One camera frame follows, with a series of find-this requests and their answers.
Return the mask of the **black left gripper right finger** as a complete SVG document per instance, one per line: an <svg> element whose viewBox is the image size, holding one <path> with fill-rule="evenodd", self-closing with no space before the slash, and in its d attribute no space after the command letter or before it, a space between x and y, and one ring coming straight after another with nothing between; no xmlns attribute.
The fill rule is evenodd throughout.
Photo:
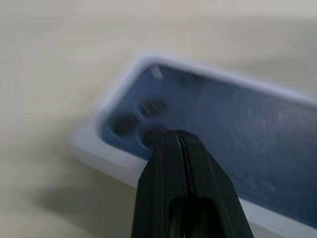
<svg viewBox="0 0 317 238"><path fill-rule="evenodd" d="M254 238L228 175L198 136L177 136L188 186L185 238Z"/></svg>

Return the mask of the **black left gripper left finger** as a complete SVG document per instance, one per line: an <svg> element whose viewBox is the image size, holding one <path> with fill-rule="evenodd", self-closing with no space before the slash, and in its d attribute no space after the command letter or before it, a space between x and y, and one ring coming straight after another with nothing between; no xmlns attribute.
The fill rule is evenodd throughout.
<svg viewBox="0 0 317 238"><path fill-rule="evenodd" d="M182 146L168 131L138 180L131 238L184 238L185 201Z"/></svg>

